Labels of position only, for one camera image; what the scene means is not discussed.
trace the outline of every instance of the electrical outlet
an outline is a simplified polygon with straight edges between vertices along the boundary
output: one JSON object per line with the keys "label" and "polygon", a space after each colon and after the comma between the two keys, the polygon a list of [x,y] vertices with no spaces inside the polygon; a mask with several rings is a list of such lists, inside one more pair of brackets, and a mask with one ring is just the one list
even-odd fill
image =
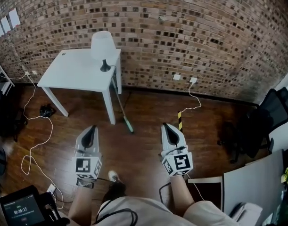
{"label": "electrical outlet", "polygon": [[195,77],[192,77],[191,79],[190,79],[190,83],[196,83],[196,81],[197,81],[197,78],[195,78]]}
{"label": "electrical outlet", "polygon": [[55,185],[51,184],[46,192],[50,194],[54,194],[55,190],[56,190]]}
{"label": "electrical outlet", "polygon": [[174,79],[175,81],[179,81],[180,78],[181,78],[181,75],[180,75],[180,74],[174,74],[174,76],[173,76],[173,79]]}

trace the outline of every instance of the table leg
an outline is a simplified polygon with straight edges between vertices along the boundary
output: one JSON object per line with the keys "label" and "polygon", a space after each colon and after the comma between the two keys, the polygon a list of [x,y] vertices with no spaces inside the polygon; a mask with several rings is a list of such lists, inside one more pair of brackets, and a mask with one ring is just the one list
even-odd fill
{"label": "table leg", "polygon": [[61,103],[57,100],[53,92],[50,91],[50,88],[48,87],[42,87],[44,92],[47,94],[47,96],[50,98],[50,100],[55,104],[55,106],[58,108],[58,110],[64,115],[68,116],[68,112],[64,109],[64,107],[61,105]]}
{"label": "table leg", "polygon": [[108,116],[109,116],[109,119],[110,119],[110,123],[112,125],[115,125],[115,114],[114,114],[114,110],[112,108],[109,88],[107,90],[103,91],[102,93],[103,93],[103,98],[104,98],[105,106],[106,106],[106,109],[107,109],[107,113],[108,113]]}
{"label": "table leg", "polygon": [[116,62],[116,83],[117,83],[117,92],[122,93],[122,75],[121,75],[121,56],[117,59]]}

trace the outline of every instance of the wooden floor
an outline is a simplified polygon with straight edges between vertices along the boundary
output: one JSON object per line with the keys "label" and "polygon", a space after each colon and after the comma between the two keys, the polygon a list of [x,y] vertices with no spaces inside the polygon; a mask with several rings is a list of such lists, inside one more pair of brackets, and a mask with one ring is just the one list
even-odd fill
{"label": "wooden floor", "polygon": [[[71,202],[76,191],[76,176],[73,173],[75,140],[88,126],[99,128],[99,145],[103,155],[103,165],[99,176],[107,178],[107,172],[116,170],[122,181],[127,185],[130,196],[159,199],[159,188],[169,181],[169,177],[160,163],[158,154],[161,152],[160,126],[163,122],[178,125],[177,112],[185,107],[195,107],[198,102],[190,96],[160,94],[135,90],[123,90],[122,103],[135,133],[131,134],[124,124],[118,101],[112,93],[116,125],[111,125],[105,109],[101,93],[52,89],[56,97],[69,112],[64,117],[59,111],[51,117],[54,128],[52,136],[44,145],[33,150],[33,156],[44,173],[49,176],[64,194],[64,201]],[[11,91],[20,98],[23,107],[33,93],[33,87],[18,87]],[[243,166],[251,161],[246,156],[240,156],[236,164],[230,164],[231,155],[223,147],[217,145],[218,132],[224,121],[236,121],[250,107],[209,99],[200,99],[202,107],[194,111],[187,110],[182,114],[183,133],[193,156],[194,169],[191,177],[219,176],[224,172]],[[41,105],[51,103],[42,89],[38,88],[35,96],[26,107],[26,115],[39,115]],[[29,121],[18,137],[18,143],[13,144],[13,152],[8,157],[7,171],[2,179],[2,189],[5,193],[34,184],[41,193],[45,192],[50,181],[45,178],[32,162],[31,172],[27,176],[20,164],[29,149],[48,139],[51,124],[47,119]],[[266,152],[259,152],[257,158]],[[28,162],[23,163],[24,170]],[[95,184],[93,216],[96,215],[108,182],[98,181]],[[165,201],[169,200],[169,188],[163,190]],[[67,213],[70,204],[65,203],[63,210]]]}

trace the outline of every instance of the white lamp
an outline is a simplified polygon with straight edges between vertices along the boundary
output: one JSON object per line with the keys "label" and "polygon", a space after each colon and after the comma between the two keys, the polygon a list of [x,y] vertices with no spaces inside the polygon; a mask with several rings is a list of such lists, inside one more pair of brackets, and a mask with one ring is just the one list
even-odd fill
{"label": "white lamp", "polygon": [[108,31],[100,31],[94,33],[91,39],[91,56],[94,59],[102,60],[103,65],[100,68],[102,72],[110,70],[106,59],[115,53],[115,42],[112,39],[111,33]]}

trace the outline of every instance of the broom handle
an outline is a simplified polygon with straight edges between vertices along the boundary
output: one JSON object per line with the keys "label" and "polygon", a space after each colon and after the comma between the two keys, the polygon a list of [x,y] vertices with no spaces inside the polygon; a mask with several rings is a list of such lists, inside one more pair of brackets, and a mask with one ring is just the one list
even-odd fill
{"label": "broom handle", "polygon": [[122,103],[121,103],[119,94],[117,93],[117,86],[116,86],[116,84],[115,84],[115,80],[114,80],[113,77],[111,78],[111,82],[112,82],[112,85],[113,85],[114,88],[115,88],[116,97],[117,97],[117,99],[118,99],[118,101],[119,101],[119,104],[120,104],[121,110],[122,110],[122,112],[123,112],[123,115],[126,117],[126,114],[125,114],[125,111],[124,111],[124,109],[123,109],[123,106],[122,106]]}

